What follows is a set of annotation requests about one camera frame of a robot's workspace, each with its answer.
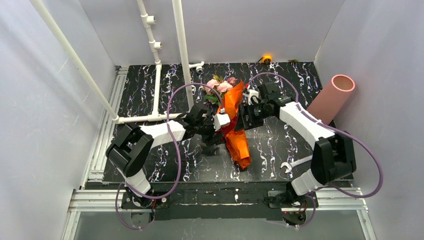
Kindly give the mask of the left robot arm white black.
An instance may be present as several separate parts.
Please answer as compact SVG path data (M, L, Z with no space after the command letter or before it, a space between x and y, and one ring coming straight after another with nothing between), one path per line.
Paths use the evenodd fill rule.
M200 105L157 125L126 123L111 141L105 156L123 176L128 194L159 200L169 196L176 186L172 186L171 190L163 195L148 195L151 185L143 171L143 166L151 149L168 143L173 143L177 147L180 141L190 139L194 135L205 136L205 143L213 145L223 138L223 130L230 123L230 117L225 109L211 114Z

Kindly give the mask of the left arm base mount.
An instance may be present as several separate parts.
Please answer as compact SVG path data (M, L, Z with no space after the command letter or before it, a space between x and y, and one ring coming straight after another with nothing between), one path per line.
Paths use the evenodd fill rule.
M152 223L155 220L156 212L168 209L170 203L170 196L150 199L138 196L126 188L122 195L120 208L130 211L130 220L134 227L141 227Z

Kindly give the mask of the orange wrapping paper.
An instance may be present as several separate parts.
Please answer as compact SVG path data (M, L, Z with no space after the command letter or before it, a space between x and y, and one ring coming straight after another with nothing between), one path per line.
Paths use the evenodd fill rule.
M243 90L245 84L243 81L234 86L224 94L223 105L219 107L225 108L225 113L229 115L230 120L238 116L239 105L242 102ZM232 130L225 136L225 145L235 164L242 170L245 170L252 162L248 140L244 130Z

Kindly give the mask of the dark red ribbon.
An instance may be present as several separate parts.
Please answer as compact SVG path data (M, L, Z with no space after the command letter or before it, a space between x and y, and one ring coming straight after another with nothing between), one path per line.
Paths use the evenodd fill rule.
M222 127L221 128L221 132L222 132L222 134L223 134L223 136L225 137L228 133L230 133L231 131L233 131L234 130L234 128L236 127L236 125L237 125L237 122L238 122L238 116L235 116L231 121L230 121L230 124L229 125L227 125L227 126L225 126L225 127Z

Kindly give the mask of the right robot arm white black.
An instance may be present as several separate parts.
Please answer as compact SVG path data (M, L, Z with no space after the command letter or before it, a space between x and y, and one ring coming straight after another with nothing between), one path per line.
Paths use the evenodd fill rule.
M258 92L252 104L239 105L235 131L261 127L264 119L274 116L290 125L313 149L310 169L286 185L287 199L304 196L356 171L354 144L344 132L335 133L321 125L298 102L283 95L274 82L260 85Z

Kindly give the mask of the pink flower bunch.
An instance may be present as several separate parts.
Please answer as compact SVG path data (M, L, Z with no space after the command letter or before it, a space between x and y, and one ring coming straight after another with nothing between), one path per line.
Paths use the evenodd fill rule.
M205 92L205 99L210 102L211 104L215 104L220 106L219 98L214 94L212 91L212 88L216 90L221 98L224 98L224 95L232 90L234 86L236 85L237 79L235 77L228 77L227 79L224 79L222 76L218 76L214 74L212 76L212 79L209 80L206 85L209 87L203 86L203 90Z

